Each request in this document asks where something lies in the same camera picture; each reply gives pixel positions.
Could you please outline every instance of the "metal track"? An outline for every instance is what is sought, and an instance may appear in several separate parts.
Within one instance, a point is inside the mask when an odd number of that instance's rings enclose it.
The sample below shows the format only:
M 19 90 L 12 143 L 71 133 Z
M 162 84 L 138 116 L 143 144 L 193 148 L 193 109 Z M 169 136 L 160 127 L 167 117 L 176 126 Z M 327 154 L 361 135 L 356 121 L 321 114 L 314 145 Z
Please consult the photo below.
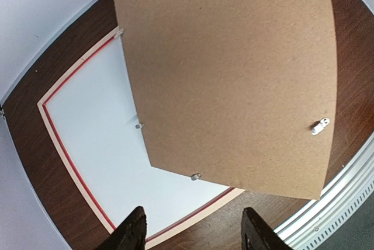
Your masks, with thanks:
M 295 250 L 313 250 L 352 216 L 374 191 L 374 133 L 348 165 L 322 190 L 275 229 Z

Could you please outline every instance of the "red line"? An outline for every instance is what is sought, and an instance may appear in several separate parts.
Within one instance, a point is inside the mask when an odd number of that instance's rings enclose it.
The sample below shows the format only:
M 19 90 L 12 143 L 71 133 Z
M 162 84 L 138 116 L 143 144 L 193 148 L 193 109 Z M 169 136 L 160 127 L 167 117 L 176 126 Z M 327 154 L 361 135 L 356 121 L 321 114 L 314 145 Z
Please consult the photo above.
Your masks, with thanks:
M 116 229 L 115 225 L 112 223 L 112 221 L 109 219 L 108 215 L 106 215 L 106 213 L 104 212 L 104 210 L 101 208 L 100 204 L 97 202 L 97 200 L 95 199 L 94 195 L 91 193 L 91 191 L 89 190 L 89 188 L 87 187 L 86 183 L 84 182 L 84 180 L 82 179 L 82 176 L 79 174 L 77 168 L 75 167 L 73 161 L 71 160 L 60 136 L 58 135 L 58 132 L 56 130 L 56 127 L 54 126 L 54 123 L 52 121 L 52 118 L 48 112 L 48 109 L 47 109 L 47 106 L 46 104 L 53 98 L 53 96 L 66 84 L 66 82 L 75 74 L 77 73 L 93 56 L 95 56 L 99 51 L 101 51 L 104 47 L 106 47 L 114 38 L 110 38 L 108 41 L 106 41 L 101 47 L 99 47 L 93 54 L 91 54 L 77 69 L 75 69 L 68 77 L 66 77 L 65 80 L 63 80 L 63 82 L 51 93 L 51 95 L 46 99 L 46 101 L 43 103 L 43 110 L 47 116 L 47 119 L 48 119 L 48 122 L 50 123 L 50 126 L 53 130 L 53 133 L 61 147 L 61 149 L 63 150 L 63 153 L 66 157 L 66 159 L 68 160 L 70 166 L 72 167 L 72 170 L 74 171 L 75 175 L 77 176 L 78 180 L 81 182 L 81 185 L 83 186 L 83 188 L 85 189 L 85 191 L 87 192 L 89 198 L 92 200 L 92 202 L 94 203 L 94 205 L 98 208 L 98 210 L 100 211 L 101 215 L 103 215 L 104 219 L 108 222 L 108 224 L 113 228 L 113 230 Z M 203 211 L 204 209 L 208 208 L 209 206 L 213 205 L 215 202 L 217 202 L 218 200 L 220 200 L 221 198 L 223 198 L 224 196 L 226 196 L 227 194 L 229 194 L 230 192 L 232 192 L 234 190 L 233 187 L 230 187 L 228 188 L 227 190 L 225 190 L 223 193 L 221 193 L 220 195 L 216 196 L 214 199 L 212 199 L 211 201 L 209 201 L 208 203 L 206 203 L 205 205 L 203 205 L 202 207 L 196 209 L 194 212 L 188 214 L 186 217 L 180 219 L 179 221 L 175 222 L 173 225 L 170 225 L 169 227 L 163 229 L 162 231 L 148 237 L 146 239 L 146 241 L 151 241 L 157 237 L 159 237 L 160 235 L 162 234 L 165 234 L 166 232 L 168 232 L 169 230 L 177 227 L 178 225 L 184 223 L 185 221 L 187 221 L 188 219 L 192 218 L 193 216 L 197 215 L 198 213 L 200 213 L 201 211 Z

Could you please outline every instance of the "small metal pin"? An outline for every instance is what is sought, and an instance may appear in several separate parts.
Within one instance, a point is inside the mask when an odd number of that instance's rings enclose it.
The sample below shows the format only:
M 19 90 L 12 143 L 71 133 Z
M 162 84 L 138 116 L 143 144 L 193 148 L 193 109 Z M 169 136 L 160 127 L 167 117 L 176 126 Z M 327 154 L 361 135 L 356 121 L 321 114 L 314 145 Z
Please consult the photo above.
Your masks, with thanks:
M 142 129 L 144 127 L 144 123 L 139 123 L 135 126 L 136 129 Z
M 116 39 L 120 37 L 123 34 L 123 32 L 124 32 L 124 28 L 119 29 L 117 33 L 115 34 L 114 38 Z
M 316 126 L 314 126 L 311 130 L 311 134 L 312 135 L 317 135 L 318 133 L 320 133 L 322 130 L 325 129 L 326 126 L 328 126 L 328 124 L 330 123 L 330 119 L 325 117 L 323 119 L 320 120 L 319 124 L 317 124 Z
M 196 174 L 193 174 L 191 176 L 191 180 L 193 180 L 193 181 L 196 181 L 196 180 L 198 180 L 200 178 L 201 178 L 201 174 L 200 173 L 196 173 Z

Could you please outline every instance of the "dark wood surface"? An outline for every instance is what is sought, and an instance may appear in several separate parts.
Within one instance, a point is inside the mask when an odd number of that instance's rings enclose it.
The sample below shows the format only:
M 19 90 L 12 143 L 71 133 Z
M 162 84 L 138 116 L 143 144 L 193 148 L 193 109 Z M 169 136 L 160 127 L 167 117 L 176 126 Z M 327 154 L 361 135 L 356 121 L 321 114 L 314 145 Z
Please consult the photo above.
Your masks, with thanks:
M 326 183 L 374 131 L 374 16 L 361 0 L 333 0 L 333 7 L 338 97 Z M 108 233 L 66 171 L 36 103 L 80 56 L 115 26 L 113 0 L 94 4 L 43 53 L 4 105 L 26 173 L 51 219 L 73 249 L 93 249 Z M 240 249 L 243 208 L 253 207 L 271 227 L 276 227 L 306 202 L 245 192 L 154 249 Z

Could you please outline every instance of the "hardboard panel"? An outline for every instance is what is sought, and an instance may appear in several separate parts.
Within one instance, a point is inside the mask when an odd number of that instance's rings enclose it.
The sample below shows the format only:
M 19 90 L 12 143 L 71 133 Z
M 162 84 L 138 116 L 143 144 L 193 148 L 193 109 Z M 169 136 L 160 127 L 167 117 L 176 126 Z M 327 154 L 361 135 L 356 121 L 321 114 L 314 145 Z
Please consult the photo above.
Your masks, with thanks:
M 115 0 L 153 166 L 318 199 L 335 119 L 331 0 Z M 328 117 L 316 135 L 310 126 Z

